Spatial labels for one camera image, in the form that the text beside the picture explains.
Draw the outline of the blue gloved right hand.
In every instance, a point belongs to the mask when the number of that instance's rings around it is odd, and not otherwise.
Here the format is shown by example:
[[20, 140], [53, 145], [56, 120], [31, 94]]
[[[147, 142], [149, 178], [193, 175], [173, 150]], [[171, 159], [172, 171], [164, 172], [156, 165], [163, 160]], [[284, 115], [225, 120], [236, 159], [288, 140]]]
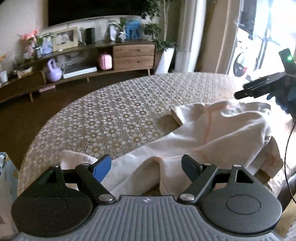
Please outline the blue gloved right hand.
[[267, 100], [275, 97], [275, 102], [286, 114], [295, 118], [295, 75], [288, 75], [275, 86], [275, 90], [268, 96]]

